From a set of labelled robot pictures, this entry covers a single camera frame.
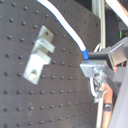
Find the pegboard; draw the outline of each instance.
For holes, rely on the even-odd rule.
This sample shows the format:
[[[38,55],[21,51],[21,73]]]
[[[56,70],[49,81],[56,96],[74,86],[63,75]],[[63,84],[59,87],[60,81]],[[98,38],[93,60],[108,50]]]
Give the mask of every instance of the pegboard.
[[[93,51],[100,42],[100,20],[73,0],[50,0]],[[38,85],[22,77],[42,25],[54,33],[55,52]],[[0,0],[0,128],[93,128],[89,80],[83,56],[57,19],[36,0]]]

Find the metal bracket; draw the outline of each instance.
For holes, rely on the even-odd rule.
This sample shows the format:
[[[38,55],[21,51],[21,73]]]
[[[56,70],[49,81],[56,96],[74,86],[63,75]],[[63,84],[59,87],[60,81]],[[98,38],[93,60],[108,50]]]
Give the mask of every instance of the metal bracket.
[[[48,51],[54,53],[55,46],[51,44],[54,35],[45,26],[42,26],[35,45],[31,51],[23,77],[33,84],[38,84],[44,65],[51,62]]]
[[[100,99],[103,98],[103,96],[107,92],[107,90],[103,91],[101,89],[98,89],[96,92],[97,92],[97,96],[94,97],[94,103],[98,103],[100,101]]]

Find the mounting hardware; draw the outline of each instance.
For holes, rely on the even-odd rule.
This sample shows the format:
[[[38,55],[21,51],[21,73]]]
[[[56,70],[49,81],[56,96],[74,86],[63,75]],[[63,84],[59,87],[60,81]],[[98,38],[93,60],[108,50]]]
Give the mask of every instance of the mounting hardware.
[[[33,84],[38,84],[43,66],[51,62],[47,54],[48,51],[54,53],[55,46],[51,44],[53,36],[45,26],[41,27],[23,74],[23,77]]]
[[[102,71],[97,71],[97,73],[95,73],[94,75],[94,84],[100,87],[101,84],[103,83],[104,78],[105,78],[105,74]]]

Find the silver metal part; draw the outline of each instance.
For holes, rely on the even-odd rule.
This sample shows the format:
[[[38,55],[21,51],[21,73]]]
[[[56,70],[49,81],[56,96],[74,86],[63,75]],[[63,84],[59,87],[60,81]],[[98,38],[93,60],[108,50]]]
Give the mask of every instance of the silver metal part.
[[[105,74],[103,72],[95,73],[94,80],[93,80],[94,84],[100,87],[101,84],[103,83],[104,78],[105,78]]]
[[[117,82],[122,82],[124,76],[124,70],[118,69],[117,73],[111,69],[114,65],[117,65],[128,59],[128,37],[122,39],[111,48],[106,48],[101,52],[89,53],[90,59],[83,60],[80,67],[86,77],[93,77],[97,86],[100,86],[102,82],[108,83],[114,93],[118,95],[119,87]]]
[[[100,87],[96,87],[95,91],[97,93],[97,96],[94,97],[94,102],[98,103],[104,96],[104,94],[106,93],[106,90],[104,91],[102,85]]]
[[[23,77],[33,84],[38,84],[43,66],[51,62],[51,58],[47,54],[48,51],[53,53],[55,50],[51,44],[53,36],[53,33],[45,26],[41,27],[23,74]]]
[[[113,105],[112,104],[104,104],[104,111],[106,112],[111,112],[113,110]]]

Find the metal plate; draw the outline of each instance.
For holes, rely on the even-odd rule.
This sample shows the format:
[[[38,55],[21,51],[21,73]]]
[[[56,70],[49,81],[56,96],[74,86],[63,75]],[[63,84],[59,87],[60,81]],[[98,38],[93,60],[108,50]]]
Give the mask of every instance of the metal plate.
[[[93,51],[99,19],[73,0],[50,1]],[[5,0],[0,17],[0,128],[95,127],[97,104],[79,67],[83,56],[56,18],[36,0]],[[42,25],[55,34],[56,50],[35,86],[22,74]]]
[[[51,44],[53,37],[53,33],[45,26],[41,27],[23,73],[23,77],[33,84],[38,84],[43,66],[51,63],[51,58],[47,54],[55,51],[55,47]]]

